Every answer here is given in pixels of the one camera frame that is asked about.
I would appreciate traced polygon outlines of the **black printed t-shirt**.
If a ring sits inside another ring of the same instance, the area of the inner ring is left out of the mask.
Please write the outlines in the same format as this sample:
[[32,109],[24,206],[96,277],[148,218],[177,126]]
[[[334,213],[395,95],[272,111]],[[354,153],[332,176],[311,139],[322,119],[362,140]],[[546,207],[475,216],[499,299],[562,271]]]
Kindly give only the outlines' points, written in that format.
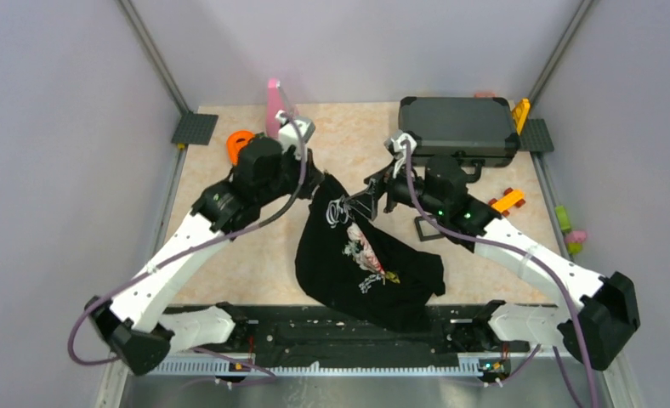
[[299,286],[319,303],[394,332],[426,332],[426,304],[446,292],[439,255],[421,252],[345,206],[327,174],[309,204],[294,261]]

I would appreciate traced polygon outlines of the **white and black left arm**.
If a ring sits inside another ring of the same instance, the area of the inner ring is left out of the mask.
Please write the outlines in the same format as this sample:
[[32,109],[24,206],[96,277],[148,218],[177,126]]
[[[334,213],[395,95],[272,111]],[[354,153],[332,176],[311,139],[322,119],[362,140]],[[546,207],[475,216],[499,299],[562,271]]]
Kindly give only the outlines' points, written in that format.
[[272,224],[296,200],[312,197],[324,175],[307,141],[255,136],[230,173],[201,193],[131,280],[86,304],[81,318],[92,323],[115,360],[142,376],[171,354],[208,344],[231,352],[244,346],[247,319],[228,302],[194,312],[166,310],[195,272],[234,239]]

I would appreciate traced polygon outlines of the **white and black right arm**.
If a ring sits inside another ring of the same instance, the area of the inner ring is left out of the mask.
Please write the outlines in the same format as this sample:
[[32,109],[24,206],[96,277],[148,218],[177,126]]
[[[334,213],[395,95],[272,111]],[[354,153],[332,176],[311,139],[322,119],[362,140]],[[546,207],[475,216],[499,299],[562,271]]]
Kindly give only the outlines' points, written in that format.
[[563,347],[596,371],[610,367],[640,327],[635,285],[623,273],[585,269],[532,240],[498,210],[468,192],[468,177],[450,156],[428,159],[425,174],[390,164],[346,198],[349,210],[373,220],[380,197],[387,212],[422,209],[456,245],[513,272],[551,301],[533,306],[494,300],[473,327],[475,343],[495,350],[505,341]]

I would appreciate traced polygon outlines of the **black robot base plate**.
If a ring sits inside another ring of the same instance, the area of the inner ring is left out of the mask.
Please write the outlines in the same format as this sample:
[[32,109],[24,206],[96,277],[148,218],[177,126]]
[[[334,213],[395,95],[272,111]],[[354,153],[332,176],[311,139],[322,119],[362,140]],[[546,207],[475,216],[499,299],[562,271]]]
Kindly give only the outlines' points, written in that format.
[[244,354],[267,368],[410,369],[457,368],[468,357],[527,353],[524,341],[503,342],[475,322],[479,305],[426,308],[429,327],[401,333],[323,306],[240,305],[247,327],[234,339],[210,344],[221,354]]

